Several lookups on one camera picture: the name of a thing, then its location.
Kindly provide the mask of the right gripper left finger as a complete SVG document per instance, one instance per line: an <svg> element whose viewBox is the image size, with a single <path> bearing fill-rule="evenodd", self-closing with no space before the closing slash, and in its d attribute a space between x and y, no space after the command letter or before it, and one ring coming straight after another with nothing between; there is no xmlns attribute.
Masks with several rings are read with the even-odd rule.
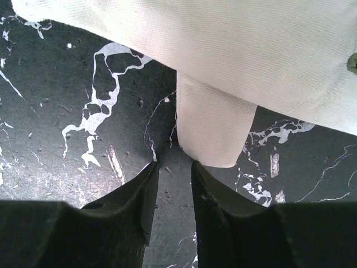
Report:
<svg viewBox="0 0 357 268"><path fill-rule="evenodd" d="M1 266L141 267L158 178L151 162L81 209L65 202L1 201Z"/></svg>

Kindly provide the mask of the white glove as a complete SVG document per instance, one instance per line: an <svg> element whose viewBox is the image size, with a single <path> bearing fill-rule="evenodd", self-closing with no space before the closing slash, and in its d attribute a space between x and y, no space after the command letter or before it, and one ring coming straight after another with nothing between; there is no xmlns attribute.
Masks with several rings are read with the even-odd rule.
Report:
<svg viewBox="0 0 357 268"><path fill-rule="evenodd" d="M82 28L177 72L177 135L232 167L261 106L356 134L355 1L13 1L31 22Z"/></svg>

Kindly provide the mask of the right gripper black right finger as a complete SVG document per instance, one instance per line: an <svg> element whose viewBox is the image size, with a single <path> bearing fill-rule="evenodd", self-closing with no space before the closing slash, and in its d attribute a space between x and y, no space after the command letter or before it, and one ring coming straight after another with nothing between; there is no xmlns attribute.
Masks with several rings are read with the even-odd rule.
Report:
<svg viewBox="0 0 357 268"><path fill-rule="evenodd" d="M356 203L263 207L191 167L199 267L355 267Z"/></svg>

